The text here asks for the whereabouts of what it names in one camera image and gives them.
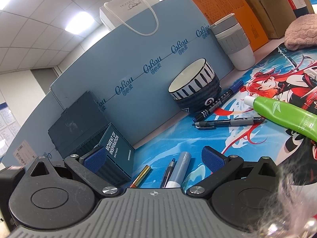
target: hand cream tube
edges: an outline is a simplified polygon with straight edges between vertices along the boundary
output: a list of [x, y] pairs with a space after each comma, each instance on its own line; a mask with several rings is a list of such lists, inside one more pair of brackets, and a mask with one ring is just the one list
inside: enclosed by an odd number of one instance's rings
[[317, 142], [317, 115], [295, 105], [261, 96], [246, 96], [244, 103], [272, 122]]

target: brown box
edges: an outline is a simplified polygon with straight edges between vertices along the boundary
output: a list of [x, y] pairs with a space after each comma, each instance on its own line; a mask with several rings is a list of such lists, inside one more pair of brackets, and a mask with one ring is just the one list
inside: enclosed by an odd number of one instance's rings
[[234, 13], [250, 41], [253, 51], [268, 42], [258, 18], [245, 0], [193, 0], [212, 25], [230, 13]]
[[[260, 21], [269, 39], [284, 36], [286, 29], [296, 16], [287, 0], [246, 0]], [[310, 13], [313, 7], [309, 0], [304, 0]]]

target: bag handle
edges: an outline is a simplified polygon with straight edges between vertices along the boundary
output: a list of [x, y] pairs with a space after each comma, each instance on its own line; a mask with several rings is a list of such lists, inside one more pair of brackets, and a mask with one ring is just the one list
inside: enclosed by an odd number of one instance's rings
[[137, 34], [139, 34], [139, 35], [141, 35], [141, 36], [151, 36], [151, 35], [153, 35], [153, 34], [159, 29], [159, 27], [158, 27], [158, 25], [159, 25], [159, 20], [158, 20], [158, 18], [157, 18], [157, 16], [156, 16], [155, 12], [153, 11], [151, 5], [149, 5], [149, 3], [148, 3], [147, 1], [145, 1], [145, 0], [142, 0], [142, 1], [143, 1], [143, 2], [147, 5], [147, 7], [151, 10], [151, 12], [153, 13], [153, 16], [154, 16], [154, 18], [155, 18], [155, 21], [156, 21], [156, 28], [155, 28], [155, 30], [154, 30], [153, 32], [149, 33], [149, 34], [140, 33], [139, 31], [136, 31], [135, 29], [131, 28], [128, 24], [126, 24], [123, 20], [121, 20], [110, 8], [108, 8], [107, 2], [104, 3], [104, 7], [105, 7], [113, 16], [115, 16], [123, 25], [127, 26], [130, 30], [134, 31], [135, 33], [137, 33]]

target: white paper bag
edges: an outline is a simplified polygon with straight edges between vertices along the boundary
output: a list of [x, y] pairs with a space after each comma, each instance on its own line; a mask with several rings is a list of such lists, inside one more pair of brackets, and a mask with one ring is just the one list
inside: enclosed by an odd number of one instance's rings
[[[159, 0], [146, 1], [150, 6], [159, 2]], [[124, 22], [148, 8], [143, 0], [112, 0], [107, 6]], [[121, 25], [121, 22], [104, 6], [100, 7], [100, 19], [110, 30]]]

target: pink knit fabric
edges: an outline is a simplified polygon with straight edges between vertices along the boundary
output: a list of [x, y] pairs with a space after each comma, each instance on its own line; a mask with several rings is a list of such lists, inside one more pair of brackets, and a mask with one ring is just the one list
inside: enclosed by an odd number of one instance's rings
[[317, 45], [317, 14], [307, 14], [294, 20], [285, 32], [285, 46], [295, 51]]

